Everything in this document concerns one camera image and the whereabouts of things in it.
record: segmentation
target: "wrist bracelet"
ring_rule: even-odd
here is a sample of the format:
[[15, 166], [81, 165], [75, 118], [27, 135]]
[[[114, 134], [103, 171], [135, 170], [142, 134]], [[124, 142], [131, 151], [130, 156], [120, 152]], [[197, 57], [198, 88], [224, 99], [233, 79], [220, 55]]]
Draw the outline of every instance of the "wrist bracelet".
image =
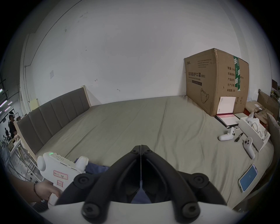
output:
[[34, 183], [33, 191], [35, 192], [35, 194], [37, 195], [37, 197], [41, 200], [41, 202], [44, 202], [45, 200], [42, 199], [42, 198], [37, 194], [37, 192], [36, 192], [36, 190], [35, 190], [35, 184], [36, 184], [36, 183]]

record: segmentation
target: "blue pants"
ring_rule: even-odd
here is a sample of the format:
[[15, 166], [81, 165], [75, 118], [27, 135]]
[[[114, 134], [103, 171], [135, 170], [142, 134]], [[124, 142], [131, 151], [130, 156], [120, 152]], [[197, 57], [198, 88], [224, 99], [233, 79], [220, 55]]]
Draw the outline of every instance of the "blue pants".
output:
[[[91, 174], [96, 174], [96, 173], [103, 173], [105, 171], [107, 171], [107, 169], [109, 169], [108, 166], [100, 166], [94, 163], [88, 163], [88, 165], [85, 168], [85, 172], [87, 173], [91, 173]], [[144, 192], [143, 188], [142, 188], [142, 181], [140, 181], [140, 189], [137, 192], [137, 194], [135, 195], [135, 197], [133, 198], [132, 204], [150, 204], [151, 201], [148, 198], [148, 196], [146, 195], [146, 193]]]

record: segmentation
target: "phone screen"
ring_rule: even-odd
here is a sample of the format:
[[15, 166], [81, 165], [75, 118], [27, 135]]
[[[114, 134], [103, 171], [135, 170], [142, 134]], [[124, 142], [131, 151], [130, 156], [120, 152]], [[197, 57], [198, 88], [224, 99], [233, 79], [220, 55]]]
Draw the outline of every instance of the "phone screen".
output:
[[257, 176], [257, 174], [258, 174], [258, 170], [256, 166], [253, 164], [250, 167], [250, 169], [247, 171], [247, 173], [240, 179], [240, 185], [242, 186], [243, 191], [246, 191], [246, 189], [250, 186], [250, 184]]

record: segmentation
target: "gray upholstered headboard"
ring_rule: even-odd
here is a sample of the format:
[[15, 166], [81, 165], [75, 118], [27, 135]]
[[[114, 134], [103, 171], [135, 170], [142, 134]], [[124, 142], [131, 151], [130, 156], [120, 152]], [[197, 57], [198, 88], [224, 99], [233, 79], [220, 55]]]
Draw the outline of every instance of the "gray upholstered headboard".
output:
[[17, 124], [36, 154], [60, 129], [90, 107], [85, 88], [79, 88], [39, 106]]

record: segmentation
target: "wall switch plate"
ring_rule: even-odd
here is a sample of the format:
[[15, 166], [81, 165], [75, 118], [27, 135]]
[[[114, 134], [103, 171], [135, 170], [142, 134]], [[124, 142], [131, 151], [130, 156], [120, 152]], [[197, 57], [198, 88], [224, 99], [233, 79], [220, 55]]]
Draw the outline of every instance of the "wall switch plate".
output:
[[53, 77], [53, 70], [52, 70], [51, 73], [50, 73], [50, 77], [51, 77], [51, 78]]

